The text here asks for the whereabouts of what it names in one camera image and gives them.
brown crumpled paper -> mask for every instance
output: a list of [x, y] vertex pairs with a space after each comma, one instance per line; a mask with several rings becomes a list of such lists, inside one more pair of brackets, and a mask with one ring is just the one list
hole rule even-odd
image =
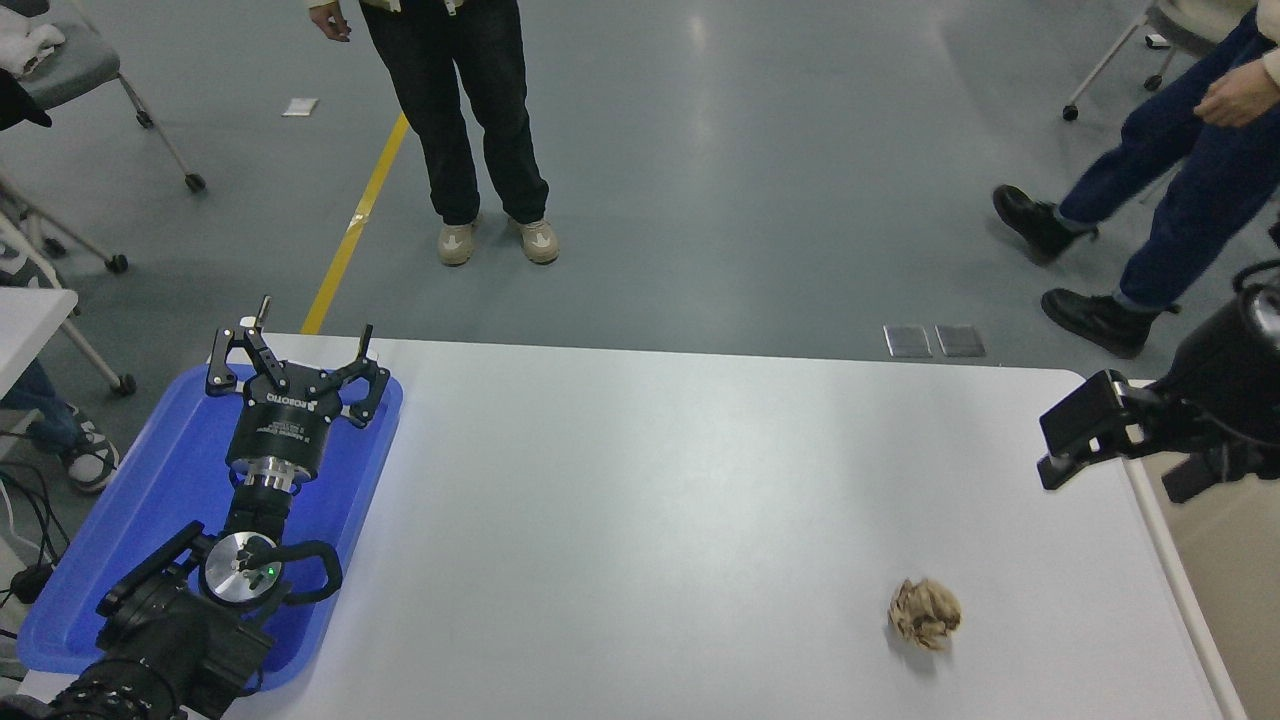
[[888, 607], [888, 623], [910, 643], [946, 650], [946, 638], [960, 626], [960, 602], [942, 583], [925, 578], [915, 584], [908, 578]]

blue jeans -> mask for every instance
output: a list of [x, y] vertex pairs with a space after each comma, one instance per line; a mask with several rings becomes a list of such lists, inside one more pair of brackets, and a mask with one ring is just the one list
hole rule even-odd
[[1120, 278], [1120, 292], [1135, 305], [1172, 305], [1280, 186], [1280, 105], [1243, 128], [1206, 126], [1192, 111], [1213, 81], [1272, 47], [1251, 10], [1212, 54], [1129, 115], [1120, 146], [1059, 206], [1070, 220], [1101, 223], [1187, 159], [1156, 208], [1147, 243]]
[[27, 428], [27, 434], [31, 436], [36, 448], [41, 452], [61, 455], [76, 447], [76, 441], [79, 438], [76, 418], [67, 402], [58, 397], [54, 383], [49, 380], [45, 369], [40, 366], [40, 360], [31, 361], [8, 395], [0, 398], [0, 407], [5, 410], [40, 410], [45, 419], [32, 423]]
[[484, 128], [484, 159], [503, 210], [518, 223], [543, 219], [547, 181], [534, 159], [525, 109], [525, 45], [516, 0], [474, 0], [449, 17], [439, 0], [410, 0], [390, 13], [360, 4], [396, 97], [422, 141], [431, 205], [462, 225], [480, 213], [476, 169], [458, 78]]

robotic arm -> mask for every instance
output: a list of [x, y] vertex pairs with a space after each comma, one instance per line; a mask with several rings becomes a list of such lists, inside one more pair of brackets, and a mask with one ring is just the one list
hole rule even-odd
[[[0, 720], [179, 720], [183, 707], [219, 720], [259, 675], [275, 641], [262, 625], [282, 606], [320, 602], [342, 585], [334, 548], [320, 541], [284, 546], [296, 492], [316, 478], [332, 423], [366, 427], [390, 374], [367, 356], [371, 328], [356, 359], [333, 372], [282, 361], [261, 337], [270, 297], [256, 316], [218, 331], [205, 391], [239, 392], [243, 409], [227, 465], [236, 486], [223, 530], [193, 521], [125, 575], [97, 606], [102, 657], [50, 703], [0, 698]], [[239, 383], [228, 366], [234, 348], [255, 374]], [[344, 405], [338, 391], [356, 379], [367, 395]], [[323, 587], [293, 592], [288, 564], [319, 559]], [[191, 574], [198, 570], [198, 592]]]
[[1280, 478], [1280, 282], [1245, 284], [1272, 268], [1280, 260], [1235, 277], [1235, 299], [1183, 341], [1164, 378], [1140, 388], [1103, 370], [1042, 415], [1041, 484], [1162, 451], [1190, 455], [1164, 477], [1179, 503], [1249, 473]]

hand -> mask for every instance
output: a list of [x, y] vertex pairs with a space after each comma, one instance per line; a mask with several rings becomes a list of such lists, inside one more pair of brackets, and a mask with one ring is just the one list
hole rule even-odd
[[338, 3], [329, 3], [328, 5], [320, 5], [319, 8], [311, 8], [311, 22], [320, 28], [329, 40], [337, 40], [338, 42], [351, 42], [351, 26], [347, 24], [346, 18], [342, 17], [342, 8]]
[[1280, 86], [1267, 74], [1262, 60], [1245, 63], [1208, 86], [1194, 113], [1206, 123], [1240, 128], [1280, 102]]

white table surface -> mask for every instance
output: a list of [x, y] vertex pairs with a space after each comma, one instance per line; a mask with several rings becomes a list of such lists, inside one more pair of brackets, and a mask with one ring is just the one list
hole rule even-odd
[[[329, 632], [228, 719], [1221, 716], [1121, 464], [1039, 486], [1071, 373], [374, 348], [404, 406]], [[946, 653], [886, 623], [925, 575]]]
[[74, 306], [70, 290], [0, 287], [0, 395], [9, 392]]

